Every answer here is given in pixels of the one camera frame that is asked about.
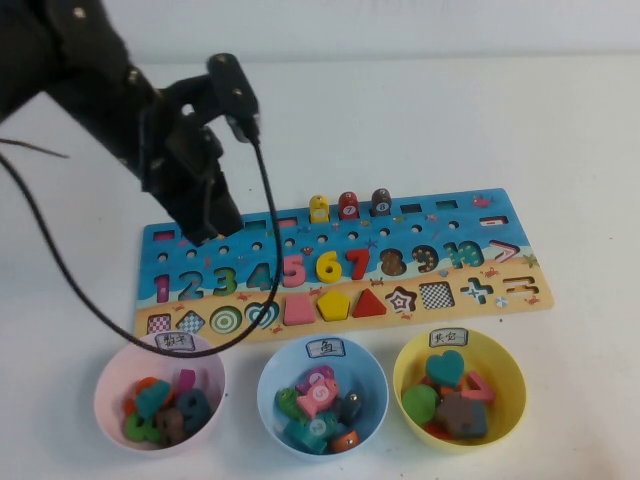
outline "white wall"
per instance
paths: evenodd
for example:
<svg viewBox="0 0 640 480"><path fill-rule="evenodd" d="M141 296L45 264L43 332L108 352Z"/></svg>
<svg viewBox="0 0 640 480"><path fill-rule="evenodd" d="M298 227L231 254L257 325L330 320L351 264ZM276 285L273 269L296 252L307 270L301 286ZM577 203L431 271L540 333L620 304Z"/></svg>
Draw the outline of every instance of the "white wall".
<svg viewBox="0 0 640 480"><path fill-rule="evenodd" d="M138 62L640 50L638 0L103 0Z"/></svg>

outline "wooden puzzle board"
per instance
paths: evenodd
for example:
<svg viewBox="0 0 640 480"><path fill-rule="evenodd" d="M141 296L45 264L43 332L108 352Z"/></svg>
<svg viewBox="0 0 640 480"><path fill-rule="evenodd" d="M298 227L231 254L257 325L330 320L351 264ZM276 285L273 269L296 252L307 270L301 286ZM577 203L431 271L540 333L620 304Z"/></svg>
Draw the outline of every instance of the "wooden puzzle board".
<svg viewBox="0 0 640 480"><path fill-rule="evenodd" d="M358 219L310 223L309 208L278 212L284 256L303 259L306 279L282 284L276 306L247 341L314 333L403 326L470 316L547 309L553 298L507 193L502 189L394 198L390 215L372 217L360 202ZM134 334L164 330L197 333L214 345L228 341L256 318L275 273L268 212L243 216L245 228L195 248L174 223L149 225L143 234ZM352 280L351 250L368 250L362 280ZM320 255L335 251L340 280L325 284L315 270ZM354 318L370 289L386 314ZM328 292L350 301L349 316L324 321L316 308ZM283 323L286 298L304 293L315 321Z"/></svg>

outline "checkered square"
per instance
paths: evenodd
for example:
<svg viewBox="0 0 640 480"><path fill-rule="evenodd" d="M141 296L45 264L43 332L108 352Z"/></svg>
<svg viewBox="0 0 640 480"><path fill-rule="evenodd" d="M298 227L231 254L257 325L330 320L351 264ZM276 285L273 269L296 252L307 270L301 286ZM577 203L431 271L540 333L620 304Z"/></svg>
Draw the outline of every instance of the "checkered square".
<svg viewBox="0 0 640 480"><path fill-rule="evenodd" d="M187 333L198 333L206 322L193 310L189 310L176 324L176 328Z"/></svg>
<svg viewBox="0 0 640 480"><path fill-rule="evenodd" d="M171 330L171 315L151 315L147 320L147 333Z"/></svg>
<svg viewBox="0 0 640 480"><path fill-rule="evenodd" d="M420 285L420 296L427 310L449 308L455 305L448 282L423 283Z"/></svg>

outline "black cable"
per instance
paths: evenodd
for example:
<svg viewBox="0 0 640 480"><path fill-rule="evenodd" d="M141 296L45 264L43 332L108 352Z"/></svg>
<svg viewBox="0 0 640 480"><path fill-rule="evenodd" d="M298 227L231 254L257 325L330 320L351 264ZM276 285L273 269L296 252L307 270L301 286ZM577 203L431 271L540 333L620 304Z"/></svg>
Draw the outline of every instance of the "black cable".
<svg viewBox="0 0 640 480"><path fill-rule="evenodd" d="M51 234L49 233L49 228L47 227L44 217L42 216L42 213L38 208L36 200L33 194L29 191L29 187L27 187L27 184L25 183L25 181L22 179L18 171L13 167L13 165L9 162L9 160L7 160L7 158L2 155L2 153L0 153L0 163L5 168L5 170L7 170L11 178L13 178L13 180L16 182L16 184L18 185L18 188L26 198L27 203L31 208L31 212L33 213L33 216L35 217L36 222L38 223L38 227L40 227L40 231L42 232L42 236L44 237L45 243L47 244L47 247L49 247L51 255L53 255L53 259L58 265L58 268L60 269L62 276L65 278L65 280L67 281L71 289L75 292L75 294L78 296L78 298L80 298L82 303L84 303L86 307L89 310L91 310L91 312L102 321L102 323L104 323L107 327L109 327L111 330L113 330L115 333L120 335L122 338L124 338L128 342L131 342L137 345L138 347L148 350L150 352L157 353L159 355L164 355L166 357L174 357L174 358L200 358L200 357L206 357L209 355L215 355L217 353L220 353L223 350L226 350L228 348L233 347L234 345L237 345L242 340L247 338L249 334L251 334L251 332L253 332L258 327L258 325L260 324L260 322L262 321L266 313L269 311L269 308L273 303L273 300L278 291L278 286L280 284L280 277L282 275L282 243L280 241L280 227L278 225L277 211L276 211L275 203L273 202L273 195L271 193L271 186L269 185L269 176L267 175L267 169L265 168L264 160L262 159L260 141L256 139L256 140L253 140L251 144L253 145L253 148L255 150L256 159L258 160L258 166L260 167L260 175L262 176L262 183L264 184L264 192L267 197L267 203L269 204L269 214L271 216L271 222L273 223L273 233L276 241L276 262L277 262L276 274L273 281L273 286L271 287L271 291L269 292L269 297L267 298L267 301L262 305L262 310L260 311L258 318L256 318L256 320L241 334L234 337L232 340L228 341L227 343L224 343L214 348L210 348L208 350L203 350L201 352L178 352L178 351L171 351L171 350L163 350L158 347L154 347L153 345L149 345L148 343L145 343L140 339L134 337L133 335L128 333L126 330L116 325L104 313L102 313L100 309L91 301L91 299L82 291L80 286L76 283L75 279L71 275L71 272L69 272L69 269L64 263L64 260L62 260L60 252L58 251L58 247L56 247L56 244L53 241Z"/></svg>

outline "red triangle block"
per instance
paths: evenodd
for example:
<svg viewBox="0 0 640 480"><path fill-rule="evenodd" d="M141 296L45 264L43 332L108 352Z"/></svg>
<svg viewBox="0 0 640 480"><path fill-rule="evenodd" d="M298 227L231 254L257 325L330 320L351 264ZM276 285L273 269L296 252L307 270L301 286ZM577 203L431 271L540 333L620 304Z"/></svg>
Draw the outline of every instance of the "red triangle block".
<svg viewBox="0 0 640 480"><path fill-rule="evenodd" d="M387 313L387 307L368 288L360 294L356 308L353 309L354 318L375 317Z"/></svg>

